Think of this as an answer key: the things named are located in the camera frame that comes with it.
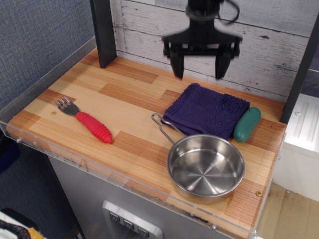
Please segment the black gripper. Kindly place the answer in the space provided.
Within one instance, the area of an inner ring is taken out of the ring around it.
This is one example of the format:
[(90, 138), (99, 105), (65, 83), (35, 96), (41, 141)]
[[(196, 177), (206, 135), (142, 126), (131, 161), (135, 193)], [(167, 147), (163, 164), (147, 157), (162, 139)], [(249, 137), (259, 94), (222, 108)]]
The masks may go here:
[(211, 11), (187, 9), (189, 28), (182, 32), (164, 36), (163, 54), (170, 58), (174, 75), (179, 79), (184, 74), (184, 56), (216, 56), (215, 77), (225, 76), (231, 59), (239, 56), (242, 37), (221, 32), (214, 27), (218, 9)]

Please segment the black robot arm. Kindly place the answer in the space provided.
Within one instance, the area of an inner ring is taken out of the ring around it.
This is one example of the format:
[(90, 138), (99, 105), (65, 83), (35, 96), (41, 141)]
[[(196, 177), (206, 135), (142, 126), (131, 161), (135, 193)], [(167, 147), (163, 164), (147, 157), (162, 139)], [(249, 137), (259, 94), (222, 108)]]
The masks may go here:
[(215, 78), (225, 76), (230, 61), (240, 54), (242, 37), (214, 27), (222, 0), (189, 0), (185, 9), (189, 28), (162, 38), (163, 54), (170, 59), (176, 77), (182, 79), (185, 56), (215, 56)]

